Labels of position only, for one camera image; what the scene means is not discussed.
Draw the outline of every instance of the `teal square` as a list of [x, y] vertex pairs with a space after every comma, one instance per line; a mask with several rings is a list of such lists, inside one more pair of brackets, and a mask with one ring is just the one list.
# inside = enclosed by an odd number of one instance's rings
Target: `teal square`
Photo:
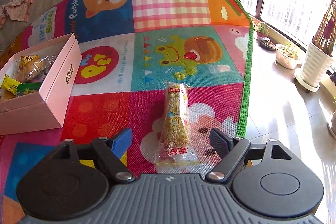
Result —
[[163, 80], [192, 87], [243, 82], [211, 26], [135, 34], [131, 91], [164, 89]]

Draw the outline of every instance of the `red circle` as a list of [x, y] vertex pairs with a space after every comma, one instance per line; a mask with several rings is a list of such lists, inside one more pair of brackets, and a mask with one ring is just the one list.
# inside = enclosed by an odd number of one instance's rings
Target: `red circle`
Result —
[[[104, 65], [99, 65], [98, 62], [106, 63], [111, 59], [110, 63], [104, 64]], [[104, 78], [106, 75], [110, 74], [116, 65], [118, 64], [119, 61], [119, 54], [117, 50], [113, 47], [108, 47], [108, 46], [101, 46], [101, 47], [95, 47], [87, 50], [86, 52], [82, 53], [82, 62], [81, 65], [79, 66], [76, 78], [75, 78], [75, 84], [88, 84], [92, 82], [96, 82], [99, 79]], [[102, 66], [105, 66], [106, 69], [92, 77], [83, 77], [82, 76], [82, 71], [88, 67], [88, 66], [95, 66], [97, 69], [102, 70], [103, 68], [100, 68]]]

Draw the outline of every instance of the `green mat edge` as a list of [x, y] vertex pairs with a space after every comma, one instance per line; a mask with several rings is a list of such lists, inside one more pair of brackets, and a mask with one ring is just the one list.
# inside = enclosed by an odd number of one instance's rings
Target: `green mat edge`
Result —
[[246, 135], [246, 125], [249, 110], [249, 99], [250, 99], [250, 88], [251, 88], [251, 69], [252, 69], [252, 49], [253, 49], [253, 22], [250, 15], [245, 11], [244, 7], [239, 0], [235, 0], [239, 7], [243, 10], [244, 14], [250, 20], [250, 34], [249, 34], [249, 44], [247, 48], [247, 58], [245, 66], [244, 75], [244, 87], [243, 87], [243, 97], [241, 99], [240, 114], [237, 128], [237, 137], [244, 138]]

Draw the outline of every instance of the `pink clothing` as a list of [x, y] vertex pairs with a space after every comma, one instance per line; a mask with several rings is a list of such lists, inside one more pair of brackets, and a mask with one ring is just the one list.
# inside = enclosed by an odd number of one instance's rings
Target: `pink clothing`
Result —
[[6, 15], [11, 20], [28, 22], [28, 9], [34, 0], [11, 0], [5, 5], [0, 5], [0, 28], [3, 28], [6, 22]]

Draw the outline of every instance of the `green snack packet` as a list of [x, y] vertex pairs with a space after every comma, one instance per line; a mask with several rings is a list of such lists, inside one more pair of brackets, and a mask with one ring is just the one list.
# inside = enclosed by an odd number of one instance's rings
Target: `green snack packet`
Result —
[[24, 83], [17, 86], [16, 89], [16, 96], [23, 96], [26, 94], [37, 92], [43, 82], [36, 82], [36, 83]]

